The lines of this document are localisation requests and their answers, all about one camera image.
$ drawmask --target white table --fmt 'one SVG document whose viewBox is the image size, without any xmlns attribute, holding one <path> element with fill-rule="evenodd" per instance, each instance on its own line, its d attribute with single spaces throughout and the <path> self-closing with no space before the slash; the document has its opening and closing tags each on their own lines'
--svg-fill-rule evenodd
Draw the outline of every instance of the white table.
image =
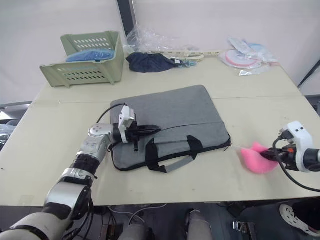
<svg viewBox="0 0 320 240">
<path fill-rule="evenodd" d="M 270 200 L 318 196 L 304 190 L 278 167 L 257 175 L 248 171 L 239 147 L 258 141 L 270 146 L 287 123 L 300 121 L 320 148 L 320 118 L 283 69 L 256 76 L 237 71 L 216 58 L 196 67 L 161 73 L 123 68 L 122 81 L 51 88 L 37 96 L 0 152 L 0 205 L 41 206 L 49 189 L 75 158 L 88 128 L 116 99 L 204 85 L 226 128 L 232 147 L 201 153 L 168 174 L 147 167 L 122 172 L 108 156 L 92 187 L 95 205 Z M 291 172 L 301 183 L 320 188 L 319 173 Z"/>
</svg>

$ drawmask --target white shoe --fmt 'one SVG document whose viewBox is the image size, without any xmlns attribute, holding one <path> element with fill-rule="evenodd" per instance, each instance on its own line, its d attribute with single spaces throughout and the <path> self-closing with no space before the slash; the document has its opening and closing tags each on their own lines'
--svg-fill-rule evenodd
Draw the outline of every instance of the white shoe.
<svg viewBox="0 0 320 240">
<path fill-rule="evenodd" d="M 281 217 L 287 224 L 304 231 L 306 234 L 310 236 L 320 237 L 320 234 L 311 231 L 307 224 L 305 224 L 303 221 L 301 221 L 299 218 L 296 217 L 294 210 L 292 209 L 291 206 L 286 204 L 281 204 L 279 211 L 280 211 Z"/>
</svg>

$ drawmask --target navy blue cloth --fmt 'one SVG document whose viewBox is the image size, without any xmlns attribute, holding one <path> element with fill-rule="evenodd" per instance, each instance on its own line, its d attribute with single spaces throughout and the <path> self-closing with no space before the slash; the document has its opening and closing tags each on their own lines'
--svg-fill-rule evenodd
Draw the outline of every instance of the navy blue cloth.
<svg viewBox="0 0 320 240">
<path fill-rule="evenodd" d="M 130 63 L 130 70 L 138 73 L 158 73 L 180 65 L 175 64 L 174 60 L 166 58 L 161 53 L 134 52 L 126 60 Z"/>
</svg>

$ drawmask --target pink sponge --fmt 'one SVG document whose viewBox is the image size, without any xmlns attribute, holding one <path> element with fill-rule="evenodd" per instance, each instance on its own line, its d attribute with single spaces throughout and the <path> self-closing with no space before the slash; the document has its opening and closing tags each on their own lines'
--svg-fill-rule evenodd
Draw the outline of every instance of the pink sponge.
<svg viewBox="0 0 320 240">
<path fill-rule="evenodd" d="M 270 161 L 260 155 L 268 148 L 254 142 L 250 149 L 241 148 L 241 154 L 244 158 L 246 167 L 256 174 L 266 174 L 276 168 L 278 162 Z"/>
</svg>

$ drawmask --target green plastic basket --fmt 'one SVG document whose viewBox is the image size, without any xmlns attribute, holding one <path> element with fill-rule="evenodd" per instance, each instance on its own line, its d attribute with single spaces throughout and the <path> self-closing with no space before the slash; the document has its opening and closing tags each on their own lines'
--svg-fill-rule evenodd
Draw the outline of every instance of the green plastic basket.
<svg viewBox="0 0 320 240">
<path fill-rule="evenodd" d="M 124 49 L 117 31 L 105 31 L 89 34 L 67 34 L 61 37 L 66 54 L 85 49 L 107 48 L 114 50 L 114 57 L 109 60 L 74 61 L 42 65 L 40 69 L 51 87 L 79 84 L 111 83 L 121 81 L 124 64 Z"/>
</svg>

